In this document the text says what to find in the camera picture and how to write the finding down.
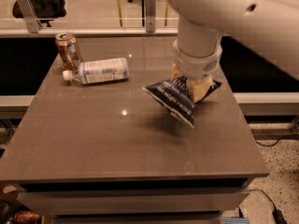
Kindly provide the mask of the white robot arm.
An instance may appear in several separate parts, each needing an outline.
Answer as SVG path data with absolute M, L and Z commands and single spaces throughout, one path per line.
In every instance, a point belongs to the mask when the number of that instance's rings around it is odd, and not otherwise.
M 176 73 L 192 101 L 202 100 L 218 68 L 221 36 L 229 35 L 299 78 L 299 0 L 167 0 L 178 14 Z

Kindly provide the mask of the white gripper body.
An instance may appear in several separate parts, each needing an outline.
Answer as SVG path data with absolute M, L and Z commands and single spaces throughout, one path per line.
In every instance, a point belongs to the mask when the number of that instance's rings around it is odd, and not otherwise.
M 187 55 L 178 47 L 178 42 L 173 44 L 174 64 L 179 72 L 189 78 L 202 78 L 214 73 L 220 65 L 222 54 L 221 45 L 216 46 L 216 50 L 206 57 L 195 57 Z

